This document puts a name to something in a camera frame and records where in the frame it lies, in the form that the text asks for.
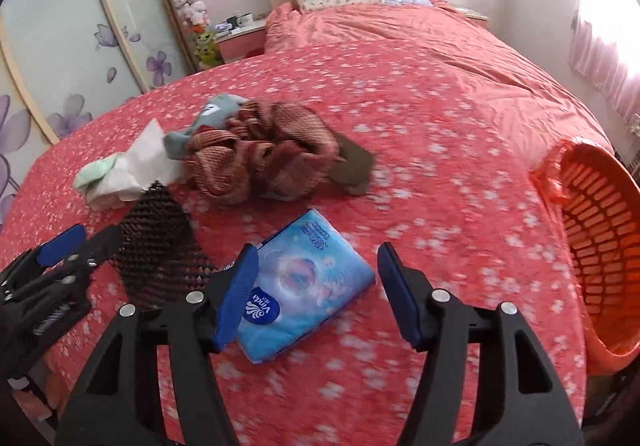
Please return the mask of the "white tissue paper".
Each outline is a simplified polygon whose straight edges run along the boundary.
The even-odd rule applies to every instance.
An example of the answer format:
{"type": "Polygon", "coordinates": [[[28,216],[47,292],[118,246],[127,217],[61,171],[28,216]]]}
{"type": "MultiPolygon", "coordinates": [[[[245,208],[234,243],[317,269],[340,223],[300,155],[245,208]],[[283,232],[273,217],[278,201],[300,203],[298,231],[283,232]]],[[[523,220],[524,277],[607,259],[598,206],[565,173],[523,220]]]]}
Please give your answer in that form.
{"type": "Polygon", "coordinates": [[[168,158],[164,137],[160,122],[153,119],[104,177],[88,188],[84,197],[89,208],[119,208],[137,201],[156,182],[168,186],[182,177],[182,163],[168,158]]]}

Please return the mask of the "grey sock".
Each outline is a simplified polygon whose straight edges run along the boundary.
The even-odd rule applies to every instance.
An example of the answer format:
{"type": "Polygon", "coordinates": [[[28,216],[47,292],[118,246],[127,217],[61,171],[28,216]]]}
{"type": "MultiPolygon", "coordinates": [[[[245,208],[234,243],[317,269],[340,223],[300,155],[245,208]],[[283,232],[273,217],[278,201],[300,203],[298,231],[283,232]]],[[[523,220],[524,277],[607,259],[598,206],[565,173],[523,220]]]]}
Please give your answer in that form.
{"type": "Polygon", "coordinates": [[[186,145],[201,126],[224,130],[227,120],[233,118],[246,102],[246,98],[229,93],[221,93],[210,98],[187,128],[183,131],[169,132],[164,136],[167,157],[171,160],[186,158],[186,145]]]}

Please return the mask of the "plush toy display tube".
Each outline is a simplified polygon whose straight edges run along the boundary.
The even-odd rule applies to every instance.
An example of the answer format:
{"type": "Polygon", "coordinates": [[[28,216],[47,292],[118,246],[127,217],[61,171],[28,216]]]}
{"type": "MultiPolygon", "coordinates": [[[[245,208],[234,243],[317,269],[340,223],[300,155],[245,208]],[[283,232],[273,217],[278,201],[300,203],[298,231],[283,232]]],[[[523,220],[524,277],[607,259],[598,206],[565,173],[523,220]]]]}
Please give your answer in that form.
{"type": "Polygon", "coordinates": [[[202,33],[208,30],[207,6],[202,0],[170,0],[183,30],[202,33]]]}

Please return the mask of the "green plush toy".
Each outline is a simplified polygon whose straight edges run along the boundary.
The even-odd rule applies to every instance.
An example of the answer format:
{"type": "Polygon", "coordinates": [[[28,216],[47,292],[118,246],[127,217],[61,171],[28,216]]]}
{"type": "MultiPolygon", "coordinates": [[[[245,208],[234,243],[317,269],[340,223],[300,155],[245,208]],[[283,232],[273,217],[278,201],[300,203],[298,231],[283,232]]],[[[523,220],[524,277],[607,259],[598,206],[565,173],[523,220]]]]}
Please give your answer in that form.
{"type": "Polygon", "coordinates": [[[198,60],[200,70],[214,68],[224,63],[212,32],[202,32],[196,36],[194,56],[198,60]]]}

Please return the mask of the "red floral blanket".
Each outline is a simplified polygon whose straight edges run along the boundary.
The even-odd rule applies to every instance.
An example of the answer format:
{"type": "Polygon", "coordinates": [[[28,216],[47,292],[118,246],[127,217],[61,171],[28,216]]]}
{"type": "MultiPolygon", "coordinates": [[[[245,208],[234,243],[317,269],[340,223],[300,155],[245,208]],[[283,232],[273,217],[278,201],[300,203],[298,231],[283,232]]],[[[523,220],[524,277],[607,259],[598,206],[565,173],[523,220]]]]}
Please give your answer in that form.
{"type": "MultiPolygon", "coordinates": [[[[86,163],[130,146],[156,119],[188,126],[223,92],[300,102],[375,155],[363,196],[331,184],[296,202],[259,198],[217,208],[175,185],[195,236],[217,266],[308,209],[368,262],[383,242],[464,302],[515,303],[554,362],[576,410],[586,395],[585,344],[570,258],[512,154],[439,62],[385,43],[327,45],[241,60],[168,84],[98,117],[29,170],[1,233],[13,260],[73,224],[89,232],[122,212],[94,212],[74,191],[86,163]]],[[[418,386],[423,357],[402,340],[381,287],[318,331],[254,365],[236,346],[212,359],[244,445],[391,445],[418,386]]]]}

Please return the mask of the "pink curtain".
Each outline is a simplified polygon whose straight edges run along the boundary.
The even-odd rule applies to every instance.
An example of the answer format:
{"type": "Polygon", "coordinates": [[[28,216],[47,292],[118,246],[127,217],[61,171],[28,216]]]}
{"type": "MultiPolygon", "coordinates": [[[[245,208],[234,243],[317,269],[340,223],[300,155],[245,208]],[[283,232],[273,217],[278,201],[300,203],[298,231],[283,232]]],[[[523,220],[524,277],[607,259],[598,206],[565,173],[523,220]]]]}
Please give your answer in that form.
{"type": "Polygon", "coordinates": [[[609,41],[579,14],[573,21],[570,66],[591,86],[633,131],[639,131],[639,49],[609,41]]]}

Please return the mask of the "red patterned scrunchie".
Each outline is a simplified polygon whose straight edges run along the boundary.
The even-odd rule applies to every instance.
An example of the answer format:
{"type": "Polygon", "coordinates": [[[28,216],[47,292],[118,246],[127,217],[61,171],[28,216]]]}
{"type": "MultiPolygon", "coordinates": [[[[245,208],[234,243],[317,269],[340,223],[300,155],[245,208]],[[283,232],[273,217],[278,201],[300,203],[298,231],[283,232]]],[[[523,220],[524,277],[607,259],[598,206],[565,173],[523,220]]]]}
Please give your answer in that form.
{"type": "Polygon", "coordinates": [[[298,102],[250,100],[224,128],[198,128],[186,144],[190,180],[218,206],[308,195],[340,158],[330,129],[298,102]]]}

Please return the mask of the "blue tissue pack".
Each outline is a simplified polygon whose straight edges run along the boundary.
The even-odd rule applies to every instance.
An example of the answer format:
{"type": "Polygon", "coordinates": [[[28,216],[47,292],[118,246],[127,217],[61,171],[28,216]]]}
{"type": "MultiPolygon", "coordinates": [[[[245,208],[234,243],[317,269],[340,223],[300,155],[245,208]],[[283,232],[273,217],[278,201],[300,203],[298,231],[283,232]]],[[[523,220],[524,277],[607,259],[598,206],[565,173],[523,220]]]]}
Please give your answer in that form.
{"type": "Polygon", "coordinates": [[[372,267],[316,210],[263,241],[258,258],[236,335],[254,364],[315,332],[375,282],[372,267]]]}

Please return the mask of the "black anti-slip mesh mat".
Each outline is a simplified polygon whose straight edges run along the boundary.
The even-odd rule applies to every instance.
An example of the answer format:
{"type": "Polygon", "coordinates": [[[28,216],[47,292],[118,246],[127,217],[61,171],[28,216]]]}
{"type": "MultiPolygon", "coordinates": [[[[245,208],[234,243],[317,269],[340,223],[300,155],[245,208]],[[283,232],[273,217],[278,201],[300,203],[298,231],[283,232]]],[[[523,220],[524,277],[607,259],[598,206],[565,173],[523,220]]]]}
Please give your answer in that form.
{"type": "Polygon", "coordinates": [[[218,268],[195,239],[190,218],[160,182],[118,224],[122,244],[110,259],[128,300],[158,310],[204,289],[218,268]]]}

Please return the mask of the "salmon pink duvet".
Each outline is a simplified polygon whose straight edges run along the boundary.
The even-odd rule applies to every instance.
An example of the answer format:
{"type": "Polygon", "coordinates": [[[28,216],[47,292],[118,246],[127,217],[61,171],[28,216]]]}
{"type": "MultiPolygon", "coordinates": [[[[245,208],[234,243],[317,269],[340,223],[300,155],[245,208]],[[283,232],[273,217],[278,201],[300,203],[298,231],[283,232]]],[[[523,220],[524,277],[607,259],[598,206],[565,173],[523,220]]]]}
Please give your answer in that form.
{"type": "Polygon", "coordinates": [[[448,6],[347,5],[311,13],[285,3],[266,20],[268,53],[375,42],[442,64],[464,94],[535,169],[562,140],[613,148],[584,103],[515,48],[448,6]]]}

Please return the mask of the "white mug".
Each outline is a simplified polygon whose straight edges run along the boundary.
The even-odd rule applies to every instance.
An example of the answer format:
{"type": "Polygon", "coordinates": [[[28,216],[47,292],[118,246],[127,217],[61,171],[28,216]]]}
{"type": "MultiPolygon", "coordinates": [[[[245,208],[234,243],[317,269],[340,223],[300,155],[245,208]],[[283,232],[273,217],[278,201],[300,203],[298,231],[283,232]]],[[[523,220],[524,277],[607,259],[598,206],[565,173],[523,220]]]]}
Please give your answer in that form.
{"type": "Polygon", "coordinates": [[[254,24],[254,18],[252,13],[242,14],[236,17],[236,23],[239,28],[245,28],[254,24]]]}

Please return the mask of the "pink bedside table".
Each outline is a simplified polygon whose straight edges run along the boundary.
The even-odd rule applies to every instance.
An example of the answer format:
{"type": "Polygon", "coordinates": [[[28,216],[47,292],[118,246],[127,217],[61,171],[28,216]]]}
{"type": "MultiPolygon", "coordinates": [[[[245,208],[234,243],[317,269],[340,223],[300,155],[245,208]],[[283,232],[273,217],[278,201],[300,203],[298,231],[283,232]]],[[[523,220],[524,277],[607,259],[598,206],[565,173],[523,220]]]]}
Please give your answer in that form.
{"type": "Polygon", "coordinates": [[[265,19],[218,36],[216,44],[225,64],[264,54],[267,29],[265,19]]]}

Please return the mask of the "orange plastic laundry basket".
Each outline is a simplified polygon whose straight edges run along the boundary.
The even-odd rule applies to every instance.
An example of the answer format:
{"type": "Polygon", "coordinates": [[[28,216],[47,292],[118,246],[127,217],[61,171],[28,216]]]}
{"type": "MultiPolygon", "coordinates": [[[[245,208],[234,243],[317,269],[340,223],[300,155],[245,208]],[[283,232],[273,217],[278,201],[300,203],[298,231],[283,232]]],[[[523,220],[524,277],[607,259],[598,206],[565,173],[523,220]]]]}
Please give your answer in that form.
{"type": "Polygon", "coordinates": [[[584,138],[562,140],[530,178],[570,250],[588,374],[616,374],[639,355],[639,186],[584,138]]]}

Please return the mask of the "floral sliding wardrobe doors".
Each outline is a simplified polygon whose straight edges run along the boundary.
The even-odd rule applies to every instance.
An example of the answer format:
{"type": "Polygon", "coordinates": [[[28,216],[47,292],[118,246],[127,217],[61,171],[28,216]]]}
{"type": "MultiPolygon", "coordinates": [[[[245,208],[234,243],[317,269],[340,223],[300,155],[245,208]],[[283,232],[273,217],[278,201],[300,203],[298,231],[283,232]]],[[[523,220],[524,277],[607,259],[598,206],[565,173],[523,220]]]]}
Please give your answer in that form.
{"type": "Polygon", "coordinates": [[[192,71],[169,0],[1,0],[1,214],[52,145],[192,71]]]}

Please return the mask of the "right bedside table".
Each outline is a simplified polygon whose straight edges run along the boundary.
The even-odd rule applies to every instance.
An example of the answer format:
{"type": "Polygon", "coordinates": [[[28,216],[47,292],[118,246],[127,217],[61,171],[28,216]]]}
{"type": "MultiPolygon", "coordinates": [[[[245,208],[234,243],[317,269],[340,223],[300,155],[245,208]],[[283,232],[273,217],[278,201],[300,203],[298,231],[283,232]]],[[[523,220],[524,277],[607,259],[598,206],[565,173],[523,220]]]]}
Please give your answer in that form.
{"type": "Polygon", "coordinates": [[[472,24],[477,24],[484,29],[488,28],[489,18],[486,15],[462,6],[454,6],[454,11],[471,21],[472,24]]]}

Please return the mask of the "light green sock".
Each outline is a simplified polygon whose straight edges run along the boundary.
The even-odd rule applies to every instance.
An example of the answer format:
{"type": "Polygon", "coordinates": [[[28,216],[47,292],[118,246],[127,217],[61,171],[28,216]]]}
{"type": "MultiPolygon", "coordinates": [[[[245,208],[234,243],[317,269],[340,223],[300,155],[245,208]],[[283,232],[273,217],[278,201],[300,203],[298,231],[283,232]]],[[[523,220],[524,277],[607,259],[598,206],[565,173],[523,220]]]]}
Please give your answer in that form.
{"type": "Polygon", "coordinates": [[[83,166],[74,178],[73,188],[78,192],[85,192],[93,183],[102,180],[114,168],[121,155],[121,152],[114,152],[114,154],[94,160],[83,166]]]}

